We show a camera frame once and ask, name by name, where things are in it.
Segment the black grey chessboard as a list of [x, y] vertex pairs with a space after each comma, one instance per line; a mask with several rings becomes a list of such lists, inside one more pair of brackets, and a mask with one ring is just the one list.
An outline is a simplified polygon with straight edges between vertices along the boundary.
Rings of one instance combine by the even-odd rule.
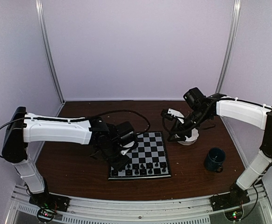
[[[151, 179], [151, 178], [168, 178], [171, 177], [171, 168], [169, 164], [168, 154], [166, 150], [165, 140], [162, 131], [148, 132], [138, 137], [138, 148], [126, 154], [129, 157], [127, 164], [131, 165], [131, 176], [125, 175], [126, 166], [123, 170], [118, 171], [118, 176], [112, 176], [112, 167], [109, 168], [108, 180], [135, 180], [135, 179]], [[140, 165], [143, 163], [146, 172], [148, 171], [146, 164], [152, 163], [153, 173], [149, 175], [140, 175]], [[159, 167], [155, 167], [155, 163], [159, 162]], [[162, 173], [160, 163], [165, 162], [167, 164], [168, 173]], [[132, 168], [132, 164], [138, 164], [139, 174], [135, 175], [135, 169]]]

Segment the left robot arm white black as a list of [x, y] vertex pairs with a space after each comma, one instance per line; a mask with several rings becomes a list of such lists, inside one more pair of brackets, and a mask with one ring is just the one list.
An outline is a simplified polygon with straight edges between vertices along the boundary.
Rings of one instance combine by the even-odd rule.
[[6, 130], [0, 158], [12, 163], [34, 200], [43, 207], [50, 207], [54, 202], [53, 195], [27, 152], [28, 144], [41, 141], [92, 146], [111, 167], [119, 170], [128, 163], [127, 153], [138, 146], [139, 136], [128, 121], [113, 125], [102, 119], [103, 115], [120, 112], [127, 110], [112, 110], [90, 117], [61, 118], [28, 113], [25, 107], [20, 106], [11, 120], [0, 126], [0, 130]]

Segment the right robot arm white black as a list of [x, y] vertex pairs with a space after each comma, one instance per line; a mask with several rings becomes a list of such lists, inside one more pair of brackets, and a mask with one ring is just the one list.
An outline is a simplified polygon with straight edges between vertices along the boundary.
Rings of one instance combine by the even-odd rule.
[[164, 109], [161, 113], [169, 142], [181, 145], [195, 143], [200, 135], [201, 124], [215, 117], [251, 126], [261, 135], [258, 137], [259, 150], [226, 195], [226, 202], [236, 206], [243, 200], [248, 188], [258, 182], [272, 165], [272, 105], [233, 98], [222, 93], [206, 96], [197, 87], [189, 89], [183, 98], [191, 109], [189, 114], [184, 115], [172, 108]]

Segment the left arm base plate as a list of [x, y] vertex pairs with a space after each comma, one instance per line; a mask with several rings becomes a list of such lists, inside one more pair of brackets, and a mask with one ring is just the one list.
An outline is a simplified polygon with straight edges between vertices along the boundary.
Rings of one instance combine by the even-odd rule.
[[29, 203], [37, 205], [39, 208], [50, 209], [52, 211], [67, 212], [70, 198], [65, 196], [58, 196], [54, 194], [43, 195], [31, 195]]

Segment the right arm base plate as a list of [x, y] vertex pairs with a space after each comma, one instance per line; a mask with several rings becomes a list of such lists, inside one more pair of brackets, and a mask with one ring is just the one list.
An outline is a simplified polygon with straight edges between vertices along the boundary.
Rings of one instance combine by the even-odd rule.
[[233, 207], [240, 206], [241, 204], [249, 203], [251, 200], [246, 194], [241, 197], [232, 196], [232, 194], [215, 194], [210, 197], [210, 203], [213, 211], [225, 210]]

